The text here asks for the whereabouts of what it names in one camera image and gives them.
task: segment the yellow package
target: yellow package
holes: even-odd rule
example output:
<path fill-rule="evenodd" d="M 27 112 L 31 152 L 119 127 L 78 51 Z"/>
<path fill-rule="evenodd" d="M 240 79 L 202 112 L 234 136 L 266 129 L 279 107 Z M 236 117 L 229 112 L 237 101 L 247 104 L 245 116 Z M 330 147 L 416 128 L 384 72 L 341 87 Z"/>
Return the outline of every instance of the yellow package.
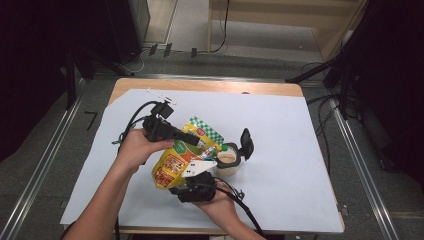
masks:
<path fill-rule="evenodd" d="M 202 160 L 202 152 L 209 147 L 215 147 L 217 149 L 215 153 L 221 151 L 224 139 L 199 118 L 191 118 L 182 131 L 198 136 L 199 144 L 193 146 L 176 140 L 172 148 L 163 152 L 152 169 L 153 181 L 157 188 L 169 189 L 184 184 L 185 181 L 181 175 L 191 160 Z"/>

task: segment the forearm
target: forearm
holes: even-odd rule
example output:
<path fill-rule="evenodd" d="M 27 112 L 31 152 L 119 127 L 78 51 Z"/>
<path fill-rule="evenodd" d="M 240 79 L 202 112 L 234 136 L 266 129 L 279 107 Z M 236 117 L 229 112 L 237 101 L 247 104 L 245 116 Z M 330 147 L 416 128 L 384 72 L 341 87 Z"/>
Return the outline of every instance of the forearm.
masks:
<path fill-rule="evenodd" d="M 114 163 L 64 239 L 109 239 L 131 176 Z"/>
<path fill-rule="evenodd" d="M 245 239 L 265 239 L 258 233 L 253 231 L 250 227 L 244 224 L 234 208 L 222 212 L 216 211 L 216 209 L 203 208 L 202 209 L 211 220 L 224 230 L 228 235 L 236 240 Z"/>
<path fill-rule="evenodd" d="M 226 226 L 221 226 L 221 228 L 232 238 L 236 240 L 246 240 L 246 239 L 265 239 L 261 237 L 258 233 L 253 231 L 253 229 L 246 226 L 240 220 L 233 221 L 231 224 Z"/>

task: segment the table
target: table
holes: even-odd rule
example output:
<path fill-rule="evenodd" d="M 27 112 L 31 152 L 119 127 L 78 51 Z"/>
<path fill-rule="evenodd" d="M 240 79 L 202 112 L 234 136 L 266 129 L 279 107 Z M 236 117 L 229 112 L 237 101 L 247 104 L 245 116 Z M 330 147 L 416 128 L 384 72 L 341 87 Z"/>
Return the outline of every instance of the table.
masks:
<path fill-rule="evenodd" d="M 178 102 L 168 118 L 176 127 L 182 127 L 189 117 L 196 115 L 226 141 L 238 145 L 244 127 L 249 128 L 255 152 L 240 164 L 236 174 L 225 179 L 246 193 L 244 202 L 265 233 L 344 231 L 298 85 L 181 79 L 117 81 L 61 224 L 76 220 L 93 196 L 116 156 L 117 146 L 111 142 L 117 139 L 131 115 L 141 104 L 158 100 L 141 90 L 147 88 Z M 119 214 L 121 231 L 224 234 L 192 204 L 180 203 L 168 191 L 154 187 L 150 171 L 160 155 L 153 154 L 133 176 Z M 253 227 L 241 208 L 237 212 L 242 221 Z"/>
<path fill-rule="evenodd" d="M 231 0 L 228 21 L 312 29 L 321 56 L 335 56 L 349 30 L 362 18 L 366 0 Z M 208 50 L 212 20 L 224 20 L 226 0 L 209 0 Z"/>

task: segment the white paper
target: white paper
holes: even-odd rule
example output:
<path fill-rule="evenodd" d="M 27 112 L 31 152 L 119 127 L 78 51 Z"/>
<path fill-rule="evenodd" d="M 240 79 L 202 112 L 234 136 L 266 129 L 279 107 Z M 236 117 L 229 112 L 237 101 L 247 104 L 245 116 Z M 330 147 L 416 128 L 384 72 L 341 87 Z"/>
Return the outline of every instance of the white paper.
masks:
<path fill-rule="evenodd" d="M 243 129 L 249 129 L 255 151 L 248 161 L 242 160 L 234 175 L 224 179 L 243 190 L 243 202 L 263 230 L 343 232 L 303 97 L 155 91 L 178 102 L 167 119 L 177 128 L 197 116 L 225 142 L 239 147 Z M 115 159 L 118 146 L 111 142 L 118 139 L 137 108 L 152 100 L 160 101 L 146 90 L 132 89 L 106 108 L 61 224 L 70 224 L 84 210 Z M 150 109 L 147 107 L 139 117 L 150 115 Z M 151 169 L 161 154 L 153 154 L 131 179 L 119 214 L 120 225 L 218 229 L 192 204 L 181 203 L 167 190 L 155 188 Z M 241 208 L 237 212 L 253 227 Z"/>

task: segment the right hand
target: right hand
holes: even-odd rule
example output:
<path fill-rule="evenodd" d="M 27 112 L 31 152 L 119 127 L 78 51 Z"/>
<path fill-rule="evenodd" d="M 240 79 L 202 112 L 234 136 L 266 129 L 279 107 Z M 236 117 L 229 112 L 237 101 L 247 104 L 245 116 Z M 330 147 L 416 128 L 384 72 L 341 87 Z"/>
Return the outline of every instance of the right hand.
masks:
<path fill-rule="evenodd" d="M 131 174 L 137 172 L 138 167 L 144 164 L 151 154 L 170 148 L 174 144 L 172 139 L 149 142 L 146 135 L 146 129 L 131 129 L 115 160 L 116 164 L 129 169 Z"/>
<path fill-rule="evenodd" d="M 231 189 L 220 180 L 217 180 L 217 186 L 231 192 Z M 240 221 L 234 201 L 221 191 L 216 190 L 215 197 L 209 202 L 196 202 L 193 204 L 205 212 L 221 228 L 225 228 L 225 226 L 234 221 Z"/>

